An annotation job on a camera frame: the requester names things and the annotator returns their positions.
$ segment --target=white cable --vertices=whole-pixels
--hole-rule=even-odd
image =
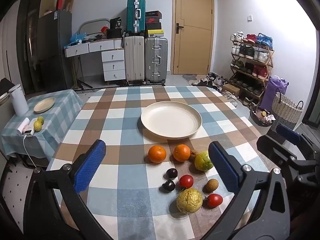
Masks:
[[[26,146],[24,145],[24,140],[25,140],[26,137],[27,137],[26,135],[23,137],[22,143],[23,143],[23,147],[24,147],[26,153],[28,154],[27,149],[26,149]],[[33,160],[31,159],[31,157],[30,157],[29,154],[28,154],[28,156],[29,156],[30,160],[32,161],[33,165],[34,165],[35,167],[37,167],[37,166],[35,165],[35,163],[33,162]]]

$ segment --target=tomato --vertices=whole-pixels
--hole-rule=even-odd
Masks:
[[[210,194],[207,197],[207,204],[209,207],[217,207],[221,205],[223,202],[223,198],[219,194]]]
[[[179,180],[179,184],[181,187],[190,188],[193,185],[193,177],[190,175],[183,175]]]

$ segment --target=blue gripper pad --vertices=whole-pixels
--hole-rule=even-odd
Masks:
[[[300,135],[290,130],[288,127],[284,126],[283,124],[279,124],[277,126],[276,132],[277,134],[287,139],[293,145],[299,145],[301,142]]]
[[[209,158],[229,192],[238,193],[242,172],[240,163],[229,155],[218,141],[209,145]]]
[[[89,183],[96,173],[99,165],[101,164],[104,156],[106,155],[106,144],[104,141],[96,140],[89,151],[86,153],[88,156],[78,169],[74,177],[74,188],[79,194],[81,191],[86,190]]]

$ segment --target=blue checkered tablecloth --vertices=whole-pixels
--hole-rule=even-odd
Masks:
[[[151,134],[141,123],[142,111],[159,101],[178,101],[195,108],[202,117],[200,129],[190,138],[167,140]],[[226,210],[234,194],[224,186],[217,170],[196,170],[190,161],[179,163],[172,157],[178,144],[192,150],[208,150],[219,141],[241,164],[256,171],[268,171],[256,142],[260,133],[243,114],[219,92],[207,87],[129,87],[108,88],[96,92],[79,112],[59,145],[47,170],[60,169],[85,153],[96,139],[106,143],[106,156],[86,191],[80,193],[100,225],[114,239],[197,240]],[[148,150],[161,145],[167,152],[160,164],[151,163]],[[205,197],[203,187],[209,179],[219,181],[215,193],[223,203],[214,209],[200,208],[193,214],[182,214],[176,207],[177,189],[166,193],[161,189],[169,168],[194,178],[193,188]],[[75,227],[59,190],[57,201],[67,223]],[[257,200],[255,191],[245,211],[248,219]]]
[[[53,107],[44,113],[35,113],[33,111],[34,106],[49,97],[55,98]],[[26,117],[31,121],[35,117],[43,116],[44,125],[42,130],[35,132],[33,137],[26,138],[25,146],[29,155],[37,158],[47,158],[50,161],[84,104],[73,90],[63,90],[36,96],[30,98],[27,103],[29,111],[23,116],[14,115],[1,133],[5,154],[27,154],[22,144],[23,136],[17,134],[17,128]]]

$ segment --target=white desk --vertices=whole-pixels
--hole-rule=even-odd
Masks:
[[[124,49],[121,38],[81,43],[65,49],[66,57],[101,51],[104,80],[125,79]]]

